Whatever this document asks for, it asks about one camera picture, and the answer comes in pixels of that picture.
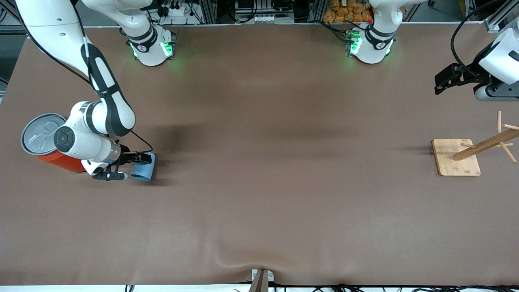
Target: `blue cup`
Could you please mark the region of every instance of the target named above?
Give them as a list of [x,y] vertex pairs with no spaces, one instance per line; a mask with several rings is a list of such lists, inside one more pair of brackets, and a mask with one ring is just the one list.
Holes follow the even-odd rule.
[[130,173],[132,178],[144,181],[150,181],[152,179],[153,169],[155,168],[155,154],[152,152],[147,152],[146,154],[152,157],[152,162],[150,164],[135,163]]

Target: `red canister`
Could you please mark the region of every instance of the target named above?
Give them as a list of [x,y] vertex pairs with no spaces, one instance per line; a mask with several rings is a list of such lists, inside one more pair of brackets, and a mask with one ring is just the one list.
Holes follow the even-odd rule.
[[72,172],[83,172],[81,160],[67,156],[54,146],[54,132],[65,124],[65,117],[48,113],[34,118],[23,129],[22,148],[38,160],[54,164]]

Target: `wooden base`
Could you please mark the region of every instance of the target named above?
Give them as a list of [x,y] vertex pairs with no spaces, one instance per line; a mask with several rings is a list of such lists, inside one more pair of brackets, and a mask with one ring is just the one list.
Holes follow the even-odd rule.
[[441,176],[479,176],[481,175],[480,165],[477,163],[476,155],[464,160],[456,161],[453,155],[467,147],[461,146],[462,143],[472,144],[470,139],[434,139],[432,147],[436,166]]

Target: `round lid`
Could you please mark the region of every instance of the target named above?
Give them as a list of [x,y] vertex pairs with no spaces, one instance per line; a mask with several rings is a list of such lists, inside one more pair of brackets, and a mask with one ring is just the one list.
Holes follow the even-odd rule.
[[22,148],[31,155],[46,155],[56,150],[54,131],[65,124],[65,117],[48,113],[34,118],[22,132]]

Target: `brown tablecloth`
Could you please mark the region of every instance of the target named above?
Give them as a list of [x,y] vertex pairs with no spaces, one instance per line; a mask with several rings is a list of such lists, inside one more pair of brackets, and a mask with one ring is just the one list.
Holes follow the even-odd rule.
[[[519,103],[470,85],[434,95],[455,26],[403,25],[377,65],[320,26],[186,28],[155,68],[116,29],[88,30],[155,147],[146,183],[21,149],[32,118],[97,98],[27,41],[0,107],[0,284],[231,283],[253,268],[293,285],[517,284],[519,169],[494,149],[480,177],[440,177],[431,155],[434,138],[494,135],[497,110],[519,121]],[[494,37],[466,25],[460,56]]]

